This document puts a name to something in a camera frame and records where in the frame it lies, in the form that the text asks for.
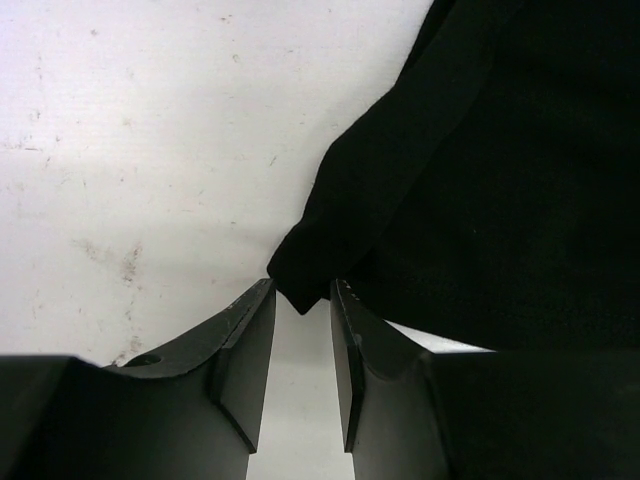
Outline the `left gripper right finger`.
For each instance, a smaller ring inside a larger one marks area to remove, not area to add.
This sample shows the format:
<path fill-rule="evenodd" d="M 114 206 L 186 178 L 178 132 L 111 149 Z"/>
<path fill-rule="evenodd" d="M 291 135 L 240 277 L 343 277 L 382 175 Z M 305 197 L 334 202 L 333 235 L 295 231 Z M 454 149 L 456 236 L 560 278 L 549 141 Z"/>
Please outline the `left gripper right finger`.
<path fill-rule="evenodd" d="M 331 287 L 344 449 L 359 479 L 635 479 L 639 355 L 435 353 Z"/>

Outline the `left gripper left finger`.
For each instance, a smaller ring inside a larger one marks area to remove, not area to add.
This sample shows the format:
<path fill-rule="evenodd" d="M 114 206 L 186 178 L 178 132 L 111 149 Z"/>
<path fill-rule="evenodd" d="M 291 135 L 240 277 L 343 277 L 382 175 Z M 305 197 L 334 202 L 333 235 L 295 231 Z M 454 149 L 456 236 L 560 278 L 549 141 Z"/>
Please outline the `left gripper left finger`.
<path fill-rule="evenodd" d="M 1 360 L 5 479 L 242 479 L 257 450 L 273 283 L 121 366 Z"/>

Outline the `black tank top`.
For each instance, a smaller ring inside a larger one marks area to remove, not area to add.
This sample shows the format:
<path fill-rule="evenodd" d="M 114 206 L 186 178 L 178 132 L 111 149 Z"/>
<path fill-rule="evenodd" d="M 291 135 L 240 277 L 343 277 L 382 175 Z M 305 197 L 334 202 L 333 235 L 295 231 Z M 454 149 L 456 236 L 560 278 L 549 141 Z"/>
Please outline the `black tank top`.
<path fill-rule="evenodd" d="M 493 350 L 639 344 L 639 5 L 436 1 L 267 271 Z"/>

